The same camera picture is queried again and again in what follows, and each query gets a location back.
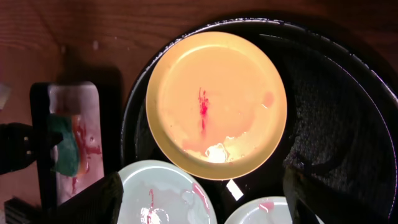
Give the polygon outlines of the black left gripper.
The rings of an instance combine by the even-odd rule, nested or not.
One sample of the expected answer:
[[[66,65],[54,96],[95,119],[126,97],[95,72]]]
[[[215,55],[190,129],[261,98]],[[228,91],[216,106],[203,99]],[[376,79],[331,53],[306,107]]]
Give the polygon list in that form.
[[[62,134],[22,123],[1,124],[1,175],[25,169],[63,140]]]

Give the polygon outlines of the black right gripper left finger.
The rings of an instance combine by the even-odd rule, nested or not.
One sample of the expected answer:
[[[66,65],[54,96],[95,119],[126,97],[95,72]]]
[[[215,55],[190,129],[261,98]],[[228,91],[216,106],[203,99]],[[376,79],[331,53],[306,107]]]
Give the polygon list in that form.
[[[46,222],[117,224],[123,193],[120,175],[113,172],[63,203]]]

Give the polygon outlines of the yellow plate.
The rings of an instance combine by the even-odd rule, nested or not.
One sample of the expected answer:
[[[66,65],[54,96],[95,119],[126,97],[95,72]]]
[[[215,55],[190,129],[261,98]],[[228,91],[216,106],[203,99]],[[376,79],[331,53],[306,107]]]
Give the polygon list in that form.
[[[226,180],[270,159],[287,122],[287,96],[259,47],[227,32],[202,32],[161,56],[147,86],[146,113],[170,161],[191,175]]]

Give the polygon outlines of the green yellow sponge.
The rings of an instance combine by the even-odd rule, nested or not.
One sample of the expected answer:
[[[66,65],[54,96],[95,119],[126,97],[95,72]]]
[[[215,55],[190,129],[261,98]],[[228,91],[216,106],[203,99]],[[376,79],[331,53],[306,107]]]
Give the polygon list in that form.
[[[68,177],[76,176],[80,169],[80,153],[71,117],[51,114],[47,126],[51,132],[62,136],[62,140],[56,145],[55,171]]]

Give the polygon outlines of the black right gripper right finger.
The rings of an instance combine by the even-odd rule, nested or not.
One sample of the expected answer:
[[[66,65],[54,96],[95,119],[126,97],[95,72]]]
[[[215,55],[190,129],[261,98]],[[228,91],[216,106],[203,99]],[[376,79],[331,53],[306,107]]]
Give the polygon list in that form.
[[[283,191],[293,223],[387,223],[361,202],[340,194],[293,166],[285,168]]]

